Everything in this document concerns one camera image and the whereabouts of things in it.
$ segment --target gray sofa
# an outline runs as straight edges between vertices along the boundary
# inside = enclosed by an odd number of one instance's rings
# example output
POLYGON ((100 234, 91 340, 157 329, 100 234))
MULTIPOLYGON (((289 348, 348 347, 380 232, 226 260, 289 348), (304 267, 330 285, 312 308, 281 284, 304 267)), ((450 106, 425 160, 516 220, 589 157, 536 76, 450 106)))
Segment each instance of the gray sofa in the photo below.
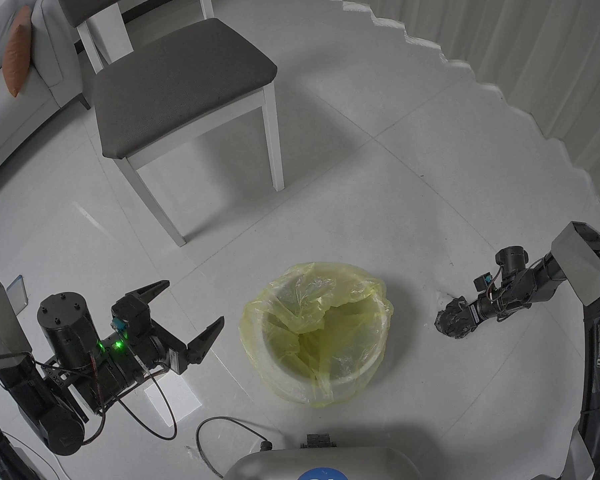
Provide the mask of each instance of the gray sofa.
MULTIPOLYGON (((0 68, 0 165, 40 125, 82 96, 82 75, 69 25, 57 0, 18 0, 32 9, 31 68, 16 98, 7 90, 0 68)), ((4 23, 7 31, 13 21, 4 23)))

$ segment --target yellow plastic bag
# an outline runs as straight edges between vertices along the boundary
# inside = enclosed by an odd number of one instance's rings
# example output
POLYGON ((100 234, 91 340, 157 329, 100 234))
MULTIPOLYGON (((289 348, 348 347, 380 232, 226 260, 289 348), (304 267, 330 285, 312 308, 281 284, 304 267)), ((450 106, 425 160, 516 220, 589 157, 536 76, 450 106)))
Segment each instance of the yellow plastic bag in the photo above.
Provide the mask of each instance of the yellow plastic bag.
POLYGON ((244 307, 240 340, 265 384, 325 407, 364 389, 384 357, 393 306, 380 279, 343 263, 295 265, 244 307))

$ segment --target white chair frame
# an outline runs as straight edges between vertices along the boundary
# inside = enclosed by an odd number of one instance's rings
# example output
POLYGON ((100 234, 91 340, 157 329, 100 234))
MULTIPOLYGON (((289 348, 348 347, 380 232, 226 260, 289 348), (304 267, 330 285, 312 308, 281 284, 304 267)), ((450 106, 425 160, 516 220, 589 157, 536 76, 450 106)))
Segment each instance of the white chair frame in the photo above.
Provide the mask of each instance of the white chair frame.
MULTIPOLYGON (((214 17, 211 0, 200 0, 200 6, 202 7, 202 14, 205 19, 214 17)), ((112 62, 133 51, 117 3, 104 9, 95 16, 97 19, 101 20, 100 22, 106 23, 110 28, 109 31, 114 32, 112 36, 116 37, 117 44, 115 44, 113 48, 107 49, 107 55, 111 58, 112 62)), ((101 71, 104 66, 87 21, 78 25, 77 29, 93 69, 96 73, 101 71)), ((99 39, 103 41, 103 43, 106 39, 105 36, 106 34, 101 31, 99 39)), ((273 88, 273 82, 264 86, 262 89, 247 94, 185 124, 186 134, 173 133, 172 131, 168 135, 161 137, 132 155, 122 158, 122 160, 114 159, 114 162, 118 165, 120 171, 129 182, 129 185, 136 191, 153 216, 160 222, 165 231, 167 231, 169 236, 179 247, 186 244, 186 240, 184 240, 171 219, 169 219, 158 201, 153 197, 149 188, 144 184, 140 174, 138 174, 138 169, 191 138, 198 137, 221 124, 231 121, 232 119, 257 108, 262 108, 273 187, 275 190, 280 191, 285 187, 285 184, 282 174, 278 113, 276 111, 276 94, 273 88)))

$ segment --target curtain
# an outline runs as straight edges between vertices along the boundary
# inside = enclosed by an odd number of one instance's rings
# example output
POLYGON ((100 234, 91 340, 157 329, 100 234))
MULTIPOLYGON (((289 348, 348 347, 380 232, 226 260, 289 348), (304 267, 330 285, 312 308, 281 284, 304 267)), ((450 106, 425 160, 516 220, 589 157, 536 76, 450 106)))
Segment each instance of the curtain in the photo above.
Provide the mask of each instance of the curtain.
POLYGON ((600 0, 344 0, 471 64, 566 145, 600 196, 600 0))

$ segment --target blue circular logo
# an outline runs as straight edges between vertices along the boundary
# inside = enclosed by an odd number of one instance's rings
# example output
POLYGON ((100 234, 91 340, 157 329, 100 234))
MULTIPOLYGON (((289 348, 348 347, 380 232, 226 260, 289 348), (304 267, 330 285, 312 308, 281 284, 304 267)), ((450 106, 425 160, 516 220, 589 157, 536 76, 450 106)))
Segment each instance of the blue circular logo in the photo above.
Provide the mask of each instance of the blue circular logo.
POLYGON ((347 480, 347 477, 335 469, 316 468, 307 471, 304 475, 300 476, 298 480, 347 480))

